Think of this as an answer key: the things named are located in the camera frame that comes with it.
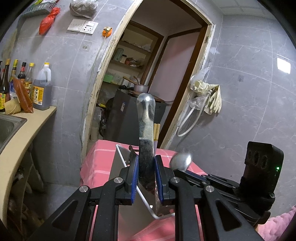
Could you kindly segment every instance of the knife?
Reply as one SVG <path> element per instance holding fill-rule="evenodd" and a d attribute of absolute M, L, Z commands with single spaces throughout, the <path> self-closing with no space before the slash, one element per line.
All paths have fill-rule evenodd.
<path fill-rule="evenodd" d="M 154 97 L 142 93 L 137 98 L 139 119 L 139 183 L 150 193 L 155 192 L 153 122 Z"/>

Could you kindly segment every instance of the pink fluffy cloth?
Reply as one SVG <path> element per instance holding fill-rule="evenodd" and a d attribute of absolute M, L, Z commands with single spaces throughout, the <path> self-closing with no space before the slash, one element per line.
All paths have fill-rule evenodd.
<path fill-rule="evenodd" d="M 276 241 L 289 225 L 295 212 L 296 207 L 293 206 L 290 212 L 268 219 L 265 224 L 259 224 L 256 230 L 265 241 Z"/>

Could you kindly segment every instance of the stainless steel sink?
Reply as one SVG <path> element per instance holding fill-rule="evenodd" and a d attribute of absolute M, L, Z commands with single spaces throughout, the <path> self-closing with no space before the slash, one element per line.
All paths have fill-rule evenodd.
<path fill-rule="evenodd" d="M 0 154 L 9 140 L 26 121 L 26 118 L 0 113 Z"/>

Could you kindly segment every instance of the rubber glove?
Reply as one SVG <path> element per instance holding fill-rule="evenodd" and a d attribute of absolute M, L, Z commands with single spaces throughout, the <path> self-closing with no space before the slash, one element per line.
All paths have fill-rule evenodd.
<path fill-rule="evenodd" d="M 212 96 L 208 98 L 204 112 L 211 115 L 213 113 L 219 113 L 222 107 L 222 99 L 221 99 L 221 92 L 220 86 L 218 85 L 213 89 Z"/>
<path fill-rule="evenodd" d="M 206 95 L 209 90 L 213 90 L 211 97 L 206 101 L 204 112 L 209 115 L 220 112 L 222 107 L 220 85 L 208 84 L 199 80 L 191 86 L 191 89 L 199 95 Z"/>

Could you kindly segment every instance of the cooking pot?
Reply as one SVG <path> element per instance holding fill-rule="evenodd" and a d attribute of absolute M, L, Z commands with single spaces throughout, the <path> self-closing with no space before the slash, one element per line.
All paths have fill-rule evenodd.
<path fill-rule="evenodd" d="M 124 78 L 125 80 L 134 84 L 134 87 L 133 87 L 134 91 L 140 92 L 140 93 L 147 93 L 148 92 L 148 85 L 139 85 L 138 83 L 136 83 L 135 81 L 132 81 L 131 79 L 127 78 L 126 76 L 123 76 L 122 78 Z"/>

